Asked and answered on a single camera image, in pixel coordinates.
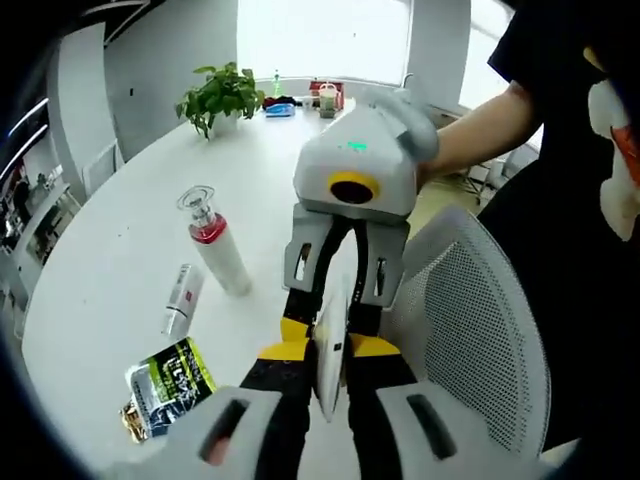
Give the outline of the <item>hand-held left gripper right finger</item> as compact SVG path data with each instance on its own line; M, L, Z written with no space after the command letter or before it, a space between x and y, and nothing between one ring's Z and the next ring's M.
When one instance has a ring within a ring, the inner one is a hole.
M364 479L542 479L548 467L491 439L485 420L442 387L419 381L400 351L352 334L349 426Z

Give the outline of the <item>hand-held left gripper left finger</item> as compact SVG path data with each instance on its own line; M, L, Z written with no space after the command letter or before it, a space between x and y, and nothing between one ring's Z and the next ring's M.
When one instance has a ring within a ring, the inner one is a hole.
M166 479L294 479L309 429L310 341L262 350L238 387L224 387L176 422Z

